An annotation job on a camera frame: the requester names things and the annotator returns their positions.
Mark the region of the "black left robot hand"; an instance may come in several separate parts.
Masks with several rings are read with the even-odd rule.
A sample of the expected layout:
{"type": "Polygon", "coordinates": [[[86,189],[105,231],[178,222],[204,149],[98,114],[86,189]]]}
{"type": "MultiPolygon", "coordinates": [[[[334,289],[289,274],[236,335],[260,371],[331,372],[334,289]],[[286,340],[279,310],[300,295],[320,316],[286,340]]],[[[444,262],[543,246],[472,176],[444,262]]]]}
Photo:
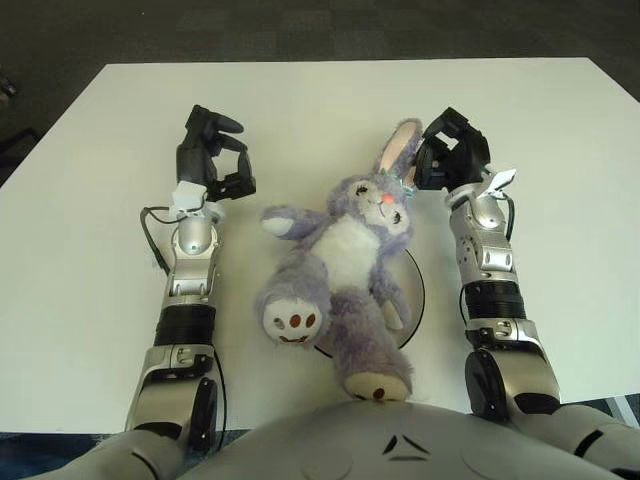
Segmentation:
{"type": "Polygon", "coordinates": [[[186,135],[176,149],[177,181],[204,186],[206,200],[239,199],[256,193],[248,147],[232,134],[244,132],[236,120],[194,105],[185,124],[186,135]],[[238,154],[237,170],[220,180],[213,159],[223,150],[238,154]]]}

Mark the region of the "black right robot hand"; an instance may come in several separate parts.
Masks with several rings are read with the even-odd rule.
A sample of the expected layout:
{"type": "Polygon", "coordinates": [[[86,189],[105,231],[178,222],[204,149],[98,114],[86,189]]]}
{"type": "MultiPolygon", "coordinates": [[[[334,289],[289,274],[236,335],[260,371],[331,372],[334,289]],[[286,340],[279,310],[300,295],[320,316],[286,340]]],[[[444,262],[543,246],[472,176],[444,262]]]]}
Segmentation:
{"type": "Polygon", "coordinates": [[[490,163],[488,141],[461,113],[448,107],[424,131],[415,157],[418,190],[448,192],[482,181],[490,163]]]}

